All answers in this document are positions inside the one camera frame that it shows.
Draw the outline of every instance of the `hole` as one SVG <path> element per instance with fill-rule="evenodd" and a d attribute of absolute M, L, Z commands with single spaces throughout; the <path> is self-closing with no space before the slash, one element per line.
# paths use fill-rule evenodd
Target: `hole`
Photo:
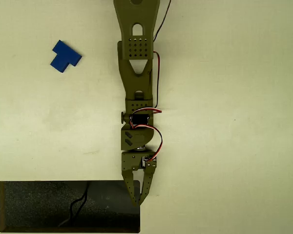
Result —
<path fill-rule="evenodd" d="M 133 36 L 141 36 L 143 35 L 143 27 L 141 24 L 135 24 L 133 27 L 132 27 L 132 35 Z"/>
<path fill-rule="evenodd" d="M 147 64 L 146 59 L 141 59 L 141 60 L 130 60 L 131 66 L 133 70 L 135 71 L 136 74 L 141 74 Z"/>
<path fill-rule="evenodd" d="M 136 100 L 143 100 L 145 97 L 144 93 L 142 91 L 136 91 L 135 92 L 135 99 Z"/>

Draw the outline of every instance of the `olive green robotic arm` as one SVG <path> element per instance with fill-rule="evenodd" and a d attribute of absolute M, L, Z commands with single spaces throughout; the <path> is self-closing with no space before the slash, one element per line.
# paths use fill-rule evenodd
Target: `olive green robotic arm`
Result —
<path fill-rule="evenodd" d="M 126 113 L 122 113 L 121 130 L 122 175 L 134 204 L 141 204 L 149 193 L 152 178 L 157 166 L 156 159 L 150 160 L 155 152 L 147 149 L 154 135 L 150 128 L 132 128 L 133 124 L 153 126 L 153 111 L 144 107 L 153 106 L 152 67 L 153 33 L 160 0 L 114 0 L 122 41 L 118 42 L 120 75 L 126 91 Z M 134 36 L 133 26 L 140 24 L 143 34 Z M 135 73 L 129 60 L 146 59 L 141 74 Z M 139 201 L 134 195 L 133 171 L 144 170 L 144 181 Z"/>

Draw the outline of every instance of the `gripper jaw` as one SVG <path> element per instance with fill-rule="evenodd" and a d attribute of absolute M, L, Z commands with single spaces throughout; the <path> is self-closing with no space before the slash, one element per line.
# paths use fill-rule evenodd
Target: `gripper jaw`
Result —
<path fill-rule="evenodd" d="M 148 161 L 147 159 L 153 155 L 154 152 L 152 151 L 122 153 L 122 175 L 134 205 L 137 203 L 141 205 L 150 191 L 157 162 L 155 159 L 152 161 Z M 133 171 L 137 171 L 138 169 L 144 170 L 144 179 L 140 199 L 137 201 L 134 195 Z"/>

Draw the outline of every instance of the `beige surface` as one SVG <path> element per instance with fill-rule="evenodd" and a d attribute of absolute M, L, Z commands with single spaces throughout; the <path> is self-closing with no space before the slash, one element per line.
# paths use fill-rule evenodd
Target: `beige surface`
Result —
<path fill-rule="evenodd" d="M 0 180 L 122 179 L 120 38 L 112 0 L 0 0 Z M 293 234 L 293 0 L 173 0 L 155 49 L 141 233 Z"/>

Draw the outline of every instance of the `blue t-shaped block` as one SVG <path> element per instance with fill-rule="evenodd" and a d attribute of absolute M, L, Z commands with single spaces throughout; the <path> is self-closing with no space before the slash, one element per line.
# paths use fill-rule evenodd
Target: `blue t-shaped block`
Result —
<path fill-rule="evenodd" d="M 79 60 L 82 58 L 76 51 L 71 49 L 61 40 L 53 48 L 53 51 L 57 53 L 53 59 L 51 66 L 57 69 L 59 72 L 64 72 L 69 64 L 76 66 Z"/>

